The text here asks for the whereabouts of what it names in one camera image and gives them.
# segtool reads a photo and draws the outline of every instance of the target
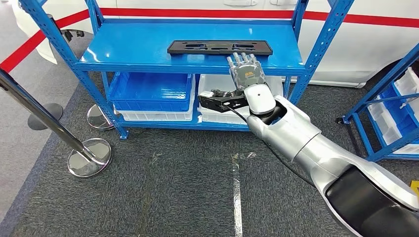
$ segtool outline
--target robot finger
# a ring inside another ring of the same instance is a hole
[[[240,63],[241,63],[242,61],[240,60],[239,54],[238,54],[237,52],[234,52],[234,53],[233,53],[233,57],[234,57],[234,59],[236,60],[236,64],[237,64],[237,66],[238,66],[238,65],[240,65]]]
[[[248,59],[248,57],[246,56],[246,53],[242,53],[242,58],[243,58],[243,61],[244,61],[245,63],[248,63],[248,62],[249,62],[249,59]]]
[[[255,63],[257,61],[256,57],[254,56],[254,54],[250,54],[250,59]]]
[[[233,63],[233,60],[231,59],[231,57],[227,57],[227,62],[228,62],[228,65],[230,66],[230,69],[233,69],[234,68],[234,63]]]

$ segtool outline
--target car door handle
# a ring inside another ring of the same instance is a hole
[[[280,6],[280,5],[297,5],[297,0],[270,0],[269,1],[272,5]]]
[[[227,6],[254,6],[254,5],[257,5],[257,0],[224,0],[224,5],[227,5]]]

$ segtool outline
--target red stripe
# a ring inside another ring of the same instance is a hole
[[[106,16],[147,17],[213,17],[213,18],[291,18],[289,10],[197,10],[197,9],[139,9],[101,8]]]
[[[0,68],[6,72],[10,72],[15,68],[26,56],[28,56],[45,38],[41,31],[36,32],[26,42],[23,43],[16,51],[14,51],[1,64]]]
[[[213,17],[213,18],[291,18],[293,11],[289,10],[193,10],[193,9],[139,9],[139,8],[101,8],[106,16],[145,16],[145,17]],[[324,21],[328,13],[306,11],[304,19]],[[88,18],[88,10],[57,20],[60,28]],[[419,19],[366,16],[348,14],[344,20],[347,23],[400,26],[419,28]],[[26,56],[29,55],[45,38],[41,31],[36,32],[22,46],[6,58],[0,67],[10,72]]]
[[[61,18],[57,20],[57,25],[60,28],[82,21],[89,17],[89,11],[84,10],[76,14]],[[36,32],[30,37],[22,46],[8,56],[1,64],[0,68],[3,68],[6,72],[10,72],[15,68],[23,59],[25,59],[42,41],[45,39],[45,35],[42,31]]]
[[[77,12],[76,14],[61,18],[57,20],[56,22],[59,28],[63,28],[71,24],[74,24],[76,22],[82,21],[86,18],[89,18],[89,11],[87,9],[81,12]]]

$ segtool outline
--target stanchion base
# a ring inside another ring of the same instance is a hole
[[[71,154],[68,156],[67,164],[70,173],[77,177],[87,178],[99,173],[109,165],[112,159],[112,150],[111,145],[100,138],[86,140],[83,142],[83,145],[95,154],[98,159],[105,162],[104,165],[92,161],[89,162],[75,150],[72,150]]]
[[[56,119],[60,120],[63,116],[63,107],[59,104],[46,104],[44,108]],[[46,127],[35,115],[30,115],[28,118],[28,126],[30,129],[39,131],[47,129]]]
[[[106,120],[98,105],[93,105],[87,112],[87,123],[100,131],[114,128],[114,126]]]

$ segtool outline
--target black cable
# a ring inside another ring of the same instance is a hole
[[[236,110],[230,108],[229,106],[225,105],[229,110],[231,110],[233,113],[237,114],[237,116],[239,116],[241,119],[243,119],[244,122],[247,122],[245,117],[243,117],[243,115],[241,115],[239,112],[237,112]],[[314,184],[308,180],[306,177],[302,176],[301,174],[299,174],[295,169],[291,168],[291,166],[289,166],[287,163],[285,163],[284,160],[282,160],[282,158],[279,157],[279,155],[274,151],[274,149],[271,147],[271,145],[269,145],[268,143],[266,143],[265,141],[263,141],[263,143],[266,145],[266,147],[272,152],[272,154],[274,154],[274,156],[287,168],[289,169],[292,173],[294,173],[296,176],[298,176],[300,179],[304,180],[307,184],[309,184],[312,187],[316,187],[314,186]]]
[[[266,147],[276,156],[276,158],[287,168],[289,169],[292,173],[294,173],[296,176],[298,176],[300,179],[304,180],[307,184],[313,186],[314,188],[316,186],[314,186],[314,184],[308,180],[306,177],[302,176],[301,174],[299,174],[295,169],[291,168],[291,166],[289,166],[287,163],[285,163],[284,160],[282,160],[282,158],[279,157],[279,155],[274,151],[274,149],[271,147],[271,145],[269,145],[268,143],[266,143],[265,141],[263,141],[263,143],[266,145]]]
[[[241,119],[243,119],[244,122],[247,123],[245,117],[243,117],[243,115],[239,114],[239,112],[237,112],[235,109],[230,108],[230,106],[225,105],[225,107],[227,107],[229,110],[233,111],[233,113],[237,114],[237,116],[239,116]]]

